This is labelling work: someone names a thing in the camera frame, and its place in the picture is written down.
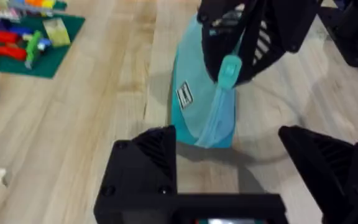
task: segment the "blue toy block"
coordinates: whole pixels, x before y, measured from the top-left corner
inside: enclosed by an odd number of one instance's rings
[[[32,29],[26,27],[11,27],[9,31],[19,35],[32,35],[34,33]]]
[[[46,46],[46,47],[49,47],[52,45],[52,41],[50,41],[49,39],[46,39],[46,38],[41,39],[39,43],[44,44],[44,46]]]

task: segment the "black 3d printed part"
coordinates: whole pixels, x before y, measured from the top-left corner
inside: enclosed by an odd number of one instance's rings
[[[298,126],[283,126],[278,135],[323,212],[324,223],[358,223],[358,143]]]
[[[279,195],[177,194],[175,128],[116,141],[94,206],[99,224],[194,224],[246,218],[287,224]]]
[[[211,79],[218,80],[223,58],[236,47],[242,60],[236,85],[250,81],[285,52],[299,51],[321,3],[322,0],[202,0],[198,21],[203,24],[204,62]],[[233,25],[216,22],[228,20],[227,13],[236,12],[240,4],[245,9],[237,21],[230,18]]]

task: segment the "green toy block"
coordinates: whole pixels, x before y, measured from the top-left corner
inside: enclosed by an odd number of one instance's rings
[[[35,31],[34,35],[32,36],[31,40],[27,44],[25,51],[27,52],[27,57],[25,58],[25,66],[28,69],[33,67],[33,64],[36,60],[38,60],[40,56],[40,50],[38,49],[38,43],[43,38],[41,31]]]

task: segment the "toy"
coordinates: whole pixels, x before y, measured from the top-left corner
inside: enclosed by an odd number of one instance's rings
[[[38,44],[40,40],[42,39],[42,34],[40,31],[35,31],[34,36],[31,38],[29,43],[27,44],[27,47],[25,51],[27,52],[27,56],[25,58],[25,67],[28,69],[31,69],[34,62],[39,58],[40,56],[40,50],[38,49]]]
[[[0,43],[15,44],[19,40],[19,35],[0,30]]]
[[[44,21],[44,27],[54,47],[61,47],[71,43],[62,19],[50,19]]]
[[[20,49],[18,47],[0,47],[0,55],[5,55],[16,60],[24,61],[27,53],[24,49]]]

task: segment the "yellow toy block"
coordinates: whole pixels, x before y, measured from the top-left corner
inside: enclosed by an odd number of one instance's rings
[[[0,10],[8,10],[9,7],[7,5],[8,0],[0,0]]]
[[[46,7],[46,8],[49,8],[49,9],[52,9],[54,5],[55,5],[54,0],[44,0],[42,2],[42,7]]]
[[[52,41],[52,46],[61,47],[70,45],[70,37],[68,36],[66,26],[61,18],[44,21],[44,27],[47,31],[49,40]]]

